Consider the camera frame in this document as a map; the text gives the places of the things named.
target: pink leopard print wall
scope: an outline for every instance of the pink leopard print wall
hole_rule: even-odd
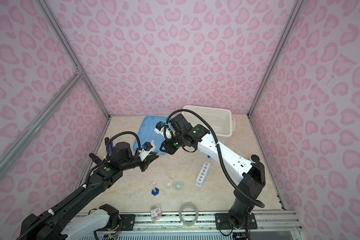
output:
[[[0,240],[17,238],[25,217],[71,194],[104,121],[79,82],[0,180]]]
[[[360,1],[307,2],[254,123],[307,237],[360,239]]]
[[[111,114],[247,113],[294,0],[51,0]]]
[[[32,0],[0,1],[0,157],[73,72]]]

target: blue container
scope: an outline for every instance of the blue container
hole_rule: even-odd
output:
[[[139,129],[139,133],[137,134],[139,136],[141,144],[143,145],[144,142],[151,142],[152,140],[154,140],[156,146],[154,152],[157,152],[161,146],[161,143],[165,139],[161,134],[155,132],[155,127],[158,122],[165,122],[166,120],[166,117],[145,117]],[[136,151],[136,149],[137,141],[135,140],[135,143],[133,144],[133,150]]]

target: clear tape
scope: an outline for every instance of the clear tape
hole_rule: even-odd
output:
[[[186,209],[186,208],[191,208],[195,211],[195,219],[191,222],[189,221],[185,221],[182,217],[182,213],[183,213],[183,210]],[[191,202],[186,202],[184,203],[180,209],[179,209],[179,218],[180,218],[180,221],[183,223],[184,226],[186,227],[192,227],[196,221],[197,221],[197,218],[199,217],[199,211],[197,210],[197,207],[195,205],[193,205]]]

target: mounting plate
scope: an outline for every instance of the mounting plate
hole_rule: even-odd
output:
[[[229,223],[229,220],[228,220],[229,217],[230,217],[230,214],[228,214],[228,213],[215,214],[216,229],[217,230],[231,230],[232,226]],[[253,213],[248,218],[248,225],[249,225],[250,229],[257,229],[257,223],[256,223],[256,219],[255,219]]]
[[[132,231],[135,224],[134,214],[120,214],[121,221],[123,222],[122,231]]]

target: label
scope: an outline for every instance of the label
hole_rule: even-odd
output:
[[[156,216],[160,216],[160,215],[161,215],[160,208],[151,210],[151,217],[156,217]]]

